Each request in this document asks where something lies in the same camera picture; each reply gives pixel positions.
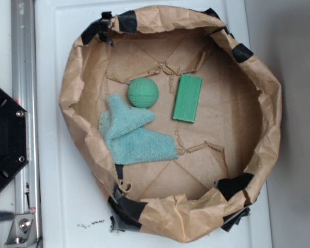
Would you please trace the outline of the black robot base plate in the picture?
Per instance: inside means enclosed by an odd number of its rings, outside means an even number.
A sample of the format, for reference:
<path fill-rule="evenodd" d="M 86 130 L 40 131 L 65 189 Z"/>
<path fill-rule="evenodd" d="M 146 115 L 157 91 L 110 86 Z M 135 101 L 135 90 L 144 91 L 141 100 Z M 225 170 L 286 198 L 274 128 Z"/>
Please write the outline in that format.
<path fill-rule="evenodd" d="M 0 88 L 0 192 L 28 162 L 26 110 Z"/>

